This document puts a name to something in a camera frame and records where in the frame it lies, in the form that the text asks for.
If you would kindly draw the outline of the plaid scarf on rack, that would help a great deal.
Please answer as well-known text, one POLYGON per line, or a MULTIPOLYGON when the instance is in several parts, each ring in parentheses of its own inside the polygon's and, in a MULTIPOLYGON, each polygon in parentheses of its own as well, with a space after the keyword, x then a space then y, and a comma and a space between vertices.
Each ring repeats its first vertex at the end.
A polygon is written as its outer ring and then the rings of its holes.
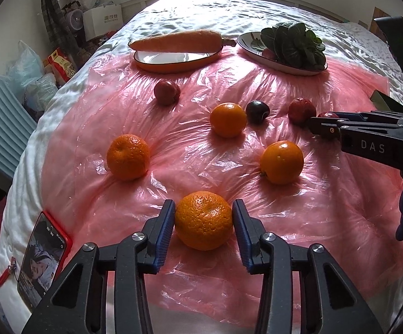
POLYGON ((59 48, 66 56, 77 62, 80 48, 66 22, 58 0, 41 0, 41 10, 52 49, 59 48))

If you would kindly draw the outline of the white round plate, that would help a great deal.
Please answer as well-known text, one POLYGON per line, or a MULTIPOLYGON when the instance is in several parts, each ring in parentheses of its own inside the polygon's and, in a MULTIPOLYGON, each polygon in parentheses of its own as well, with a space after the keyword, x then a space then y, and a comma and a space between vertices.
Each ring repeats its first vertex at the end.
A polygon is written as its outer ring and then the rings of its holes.
POLYGON ((267 56, 263 55, 266 46, 263 45, 260 39, 260 32, 243 33, 237 37, 236 42, 250 59, 279 72, 291 75, 314 76, 325 72, 328 69, 327 63, 322 70, 310 70, 291 67, 276 60, 269 59, 267 56))

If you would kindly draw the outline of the red plum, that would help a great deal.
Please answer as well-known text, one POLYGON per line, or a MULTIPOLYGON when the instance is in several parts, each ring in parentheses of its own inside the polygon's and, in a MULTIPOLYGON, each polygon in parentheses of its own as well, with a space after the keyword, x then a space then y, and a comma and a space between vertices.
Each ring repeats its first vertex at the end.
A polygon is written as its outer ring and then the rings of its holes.
POLYGON ((160 80, 154 87, 154 95, 159 105, 169 106, 178 102, 180 87, 168 80, 160 80))
POLYGON ((334 112, 321 112, 318 118, 339 118, 339 116, 334 112))
POLYGON ((288 107, 288 118, 294 125, 304 125, 309 118, 317 116, 315 105, 303 97, 291 101, 288 107))

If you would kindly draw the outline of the red case smartphone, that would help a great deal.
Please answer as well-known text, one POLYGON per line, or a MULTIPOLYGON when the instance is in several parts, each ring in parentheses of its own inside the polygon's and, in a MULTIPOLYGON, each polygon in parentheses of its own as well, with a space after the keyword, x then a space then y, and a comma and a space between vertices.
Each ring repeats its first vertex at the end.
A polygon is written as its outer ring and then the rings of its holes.
POLYGON ((47 211, 38 215, 17 280, 17 291, 32 312, 61 272, 72 239, 47 211))

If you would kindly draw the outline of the carrot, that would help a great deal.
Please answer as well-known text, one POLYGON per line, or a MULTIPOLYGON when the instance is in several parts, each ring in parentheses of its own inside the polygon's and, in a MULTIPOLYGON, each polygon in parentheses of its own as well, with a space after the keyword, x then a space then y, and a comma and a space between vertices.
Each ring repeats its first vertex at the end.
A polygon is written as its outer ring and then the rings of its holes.
POLYGON ((129 43, 134 51, 164 53, 216 53, 225 46, 236 46, 236 40, 224 38, 212 30, 194 30, 143 38, 129 43))

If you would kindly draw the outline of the blue translucent plastic bag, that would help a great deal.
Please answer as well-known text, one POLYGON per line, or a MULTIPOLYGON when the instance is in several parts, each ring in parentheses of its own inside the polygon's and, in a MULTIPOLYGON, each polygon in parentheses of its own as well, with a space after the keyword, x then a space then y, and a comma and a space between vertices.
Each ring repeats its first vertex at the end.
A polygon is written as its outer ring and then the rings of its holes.
POLYGON ((52 72, 46 72, 41 58, 23 41, 18 41, 17 58, 7 64, 6 80, 15 97, 34 112, 44 112, 58 88, 52 72))

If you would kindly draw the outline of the dark purple plum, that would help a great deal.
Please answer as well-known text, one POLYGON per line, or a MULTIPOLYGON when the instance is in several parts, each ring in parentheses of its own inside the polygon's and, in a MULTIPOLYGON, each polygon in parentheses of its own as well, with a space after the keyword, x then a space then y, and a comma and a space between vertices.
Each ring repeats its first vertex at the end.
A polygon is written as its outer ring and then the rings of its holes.
POLYGON ((247 104, 245 112, 250 123, 262 124, 268 118, 270 108, 260 100, 253 100, 247 104))

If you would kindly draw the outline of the large bumpy mandarin orange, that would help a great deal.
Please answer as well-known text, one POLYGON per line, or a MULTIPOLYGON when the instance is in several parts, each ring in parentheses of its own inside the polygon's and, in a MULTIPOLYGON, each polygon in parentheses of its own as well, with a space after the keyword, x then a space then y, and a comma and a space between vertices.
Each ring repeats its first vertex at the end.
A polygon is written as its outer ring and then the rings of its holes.
POLYGON ((177 204, 175 229, 187 247, 215 250, 224 245, 233 232, 231 206, 213 192, 192 192, 177 204))

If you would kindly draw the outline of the green rectangular tray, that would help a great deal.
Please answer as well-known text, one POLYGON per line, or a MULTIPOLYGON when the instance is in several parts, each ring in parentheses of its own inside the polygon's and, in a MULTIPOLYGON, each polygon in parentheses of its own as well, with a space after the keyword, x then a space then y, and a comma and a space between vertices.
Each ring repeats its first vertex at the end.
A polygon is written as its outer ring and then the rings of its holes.
POLYGON ((403 113, 403 105, 379 90, 374 90, 370 100, 378 111, 403 113))

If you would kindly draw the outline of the red yellow snack bag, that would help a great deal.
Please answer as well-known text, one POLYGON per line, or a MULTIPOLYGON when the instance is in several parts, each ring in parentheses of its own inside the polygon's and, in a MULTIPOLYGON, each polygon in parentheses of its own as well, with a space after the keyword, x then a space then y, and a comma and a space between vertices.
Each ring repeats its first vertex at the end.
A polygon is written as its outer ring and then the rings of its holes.
POLYGON ((43 65, 47 72, 53 73, 56 79, 56 84, 59 86, 67 83, 76 73, 72 62, 60 48, 54 50, 46 59, 44 59, 43 65))

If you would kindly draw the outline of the smooth orange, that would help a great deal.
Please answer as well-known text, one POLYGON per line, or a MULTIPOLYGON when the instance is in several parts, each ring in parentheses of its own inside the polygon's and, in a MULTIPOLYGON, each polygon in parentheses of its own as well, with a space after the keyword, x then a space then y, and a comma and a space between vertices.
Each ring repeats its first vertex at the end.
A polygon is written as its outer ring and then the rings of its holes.
POLYGON ((247 115, 236 103, 222 103, 210 114, 213 131, 223 138, 240 136, 247 126, 247 115))
POLYGON ((303 166, 302 150, 297 144, 288 140, 278 141, 268 146, 259 162, 261 174, 276 185, 295 182, 303 166))

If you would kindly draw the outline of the pink plastic sheet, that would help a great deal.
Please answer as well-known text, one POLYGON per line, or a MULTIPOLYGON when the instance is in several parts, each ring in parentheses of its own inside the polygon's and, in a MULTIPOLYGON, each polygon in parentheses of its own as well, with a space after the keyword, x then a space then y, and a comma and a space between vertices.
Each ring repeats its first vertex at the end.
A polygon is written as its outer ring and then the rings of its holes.
POLYGON ((158 79, 138 69, 128 53, 108 54, 56 95, 54 104, 66 113, 48 143, 41 199, 73 248, 118 243, 167 199, 196 191, 240 198, 290 243, 323 244, 388 327, 403 300, 403 243, 394 237, 403 180, 395 169, 346 154, 337 142, 292 125, 287 107, 304 97, 319 112, 369 111, 374 90, 392 93, 391 79, 335 59, 320 75, 296 77, 230 48, 203 69, 172 76, 181 89, 176 105, 156 103, 158 79), (270 108, 262 124, 247 120, 235 138, 213 131, 216 106, 236 103, 245 111, 253 100, 270 108), (150 148, 149 169, 136 180, 117 180, 106 165, 108 148, 123 134, 137 135, 150 148), (295 182, 276 185, 261 174, 259 162, 282 140, 300 147, 304 166, 295 182))

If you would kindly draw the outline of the light blue suitcase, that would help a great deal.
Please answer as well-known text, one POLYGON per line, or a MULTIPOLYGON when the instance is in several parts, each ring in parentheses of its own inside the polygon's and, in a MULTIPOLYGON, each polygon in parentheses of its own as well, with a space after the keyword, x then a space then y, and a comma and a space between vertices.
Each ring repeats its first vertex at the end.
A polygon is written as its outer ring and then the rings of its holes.
POLYGON ((0 78, 0 173, 10 180, 35 129, 35 120, 0 78))

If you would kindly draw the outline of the purple fan lower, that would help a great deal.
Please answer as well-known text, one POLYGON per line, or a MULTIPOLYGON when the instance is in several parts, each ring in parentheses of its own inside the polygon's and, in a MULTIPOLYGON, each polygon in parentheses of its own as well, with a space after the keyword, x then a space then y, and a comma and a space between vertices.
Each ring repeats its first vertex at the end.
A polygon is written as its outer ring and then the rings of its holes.
POLYGON ((84 28, 83 11, 74 9, 66 14, 66 22, 73 33, 84 28))

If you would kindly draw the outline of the green leafy vegetable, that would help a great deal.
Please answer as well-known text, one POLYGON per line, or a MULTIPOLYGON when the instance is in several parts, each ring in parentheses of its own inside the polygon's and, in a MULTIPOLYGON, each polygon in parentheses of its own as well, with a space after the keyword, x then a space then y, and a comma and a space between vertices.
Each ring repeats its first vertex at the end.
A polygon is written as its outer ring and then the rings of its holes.
POLYGON ((277 23, 260 32, 260 40, 276 61, 296 69, 323 71, 325 45, 304 23, 277 23))

